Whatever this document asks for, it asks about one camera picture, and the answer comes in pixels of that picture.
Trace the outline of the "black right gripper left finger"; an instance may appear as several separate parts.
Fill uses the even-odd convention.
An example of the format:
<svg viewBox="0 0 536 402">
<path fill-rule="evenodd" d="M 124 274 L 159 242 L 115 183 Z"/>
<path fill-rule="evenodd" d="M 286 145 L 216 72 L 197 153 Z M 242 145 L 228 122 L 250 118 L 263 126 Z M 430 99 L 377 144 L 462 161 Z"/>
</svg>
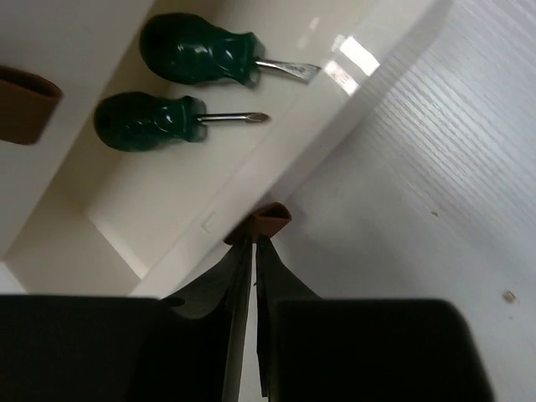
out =
<svg viewBox="0 0 536 402">
<path fill-rule="evenodd" d="M 235 401 L 252 242 L 163 299 L 4 295 L 4 401 Z"/>
</svg>

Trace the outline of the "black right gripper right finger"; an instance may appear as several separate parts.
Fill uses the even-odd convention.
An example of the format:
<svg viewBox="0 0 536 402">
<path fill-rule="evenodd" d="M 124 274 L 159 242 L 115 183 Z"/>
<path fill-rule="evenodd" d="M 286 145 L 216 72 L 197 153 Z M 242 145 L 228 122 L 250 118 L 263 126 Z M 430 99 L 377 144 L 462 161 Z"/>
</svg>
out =
<svg viewBox="0 0 536 402">
<path fill-rule="evenodd" d="M 256 242 L 257 356 L 270 401 L 491 401 L 463 316 L 437 299 L 326 299 Z"/>
</svg>

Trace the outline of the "brown bottom drawer handle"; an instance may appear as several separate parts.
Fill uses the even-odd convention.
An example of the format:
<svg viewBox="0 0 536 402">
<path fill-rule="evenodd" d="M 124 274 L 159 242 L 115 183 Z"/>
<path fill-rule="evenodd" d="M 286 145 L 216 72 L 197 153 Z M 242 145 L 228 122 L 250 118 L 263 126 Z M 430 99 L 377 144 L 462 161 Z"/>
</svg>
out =
<svg viewBox="0 0 536 402">
<path fill-rule="evenodd" d="M 276 235 L 292 220 L 288 208 L 278 202 L 267 204 L 251 212 L 227 235 L 225 244 L 234 245 L 244 237 L 256 243 L 260 236 Z"/>
</svg>

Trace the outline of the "green stubby phillips screwdriver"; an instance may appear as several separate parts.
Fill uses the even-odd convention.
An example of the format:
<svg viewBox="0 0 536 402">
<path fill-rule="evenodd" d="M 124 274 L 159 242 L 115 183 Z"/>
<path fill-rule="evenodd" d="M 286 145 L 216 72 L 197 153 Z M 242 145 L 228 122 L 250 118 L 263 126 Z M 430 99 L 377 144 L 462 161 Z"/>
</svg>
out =
<svg viewBox="0 0 536 402">
<path fill-rule="evenodd" d="M 192 96 L 168 99 L 134 91 L 105 98 L 95 108 L 96 135 L 121 152 L 148 152 L 177 142 L 203 142 L 208 124 L 268 122 L 263 112 L 209 114 Z"/>
</svg>

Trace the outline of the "white bottom drawer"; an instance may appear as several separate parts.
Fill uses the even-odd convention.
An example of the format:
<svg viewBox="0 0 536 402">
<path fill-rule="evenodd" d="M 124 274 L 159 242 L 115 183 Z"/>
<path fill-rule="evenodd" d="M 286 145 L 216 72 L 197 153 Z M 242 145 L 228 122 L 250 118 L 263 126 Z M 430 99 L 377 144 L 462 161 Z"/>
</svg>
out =
<svg viewBox="0 0 536 402">
<path fill-rule="evenodd" d="M 96 137 L 92 111 L 1 254 L 2 293 L 173 292 L 266 195 L 285 198 L 376 106 L 435 39 L 451 7 L 448 1 L 151 2 L 141 27 L 157 13 L 196 13 L 231 32 L 255 33 L 272 59 L 321 70 L 309 84 L 263 74 L 254 89 L 175 85 L 142 62 L 140 27 L 99 100 L 130 90 L 190 95 L 211 113 L 260 111 L 270 120 L 213 126 L 200 143 L 124 153 Z"/>
</svg>

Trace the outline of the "white drawer cabinet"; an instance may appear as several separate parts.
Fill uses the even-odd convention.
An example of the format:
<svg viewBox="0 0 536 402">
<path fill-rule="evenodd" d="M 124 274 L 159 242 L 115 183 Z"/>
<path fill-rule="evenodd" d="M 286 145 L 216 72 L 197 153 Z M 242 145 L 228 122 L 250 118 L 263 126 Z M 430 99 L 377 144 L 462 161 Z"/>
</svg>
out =
<svg viewBox="0 0 536 402">
<path fill-rule="evenodd" d="M 3 1 L 1 63 L 64 93 L 37 144 L 1 146 L 1 254 L 22 231 L 107 87 L 151 1 Z"/>
</svg>

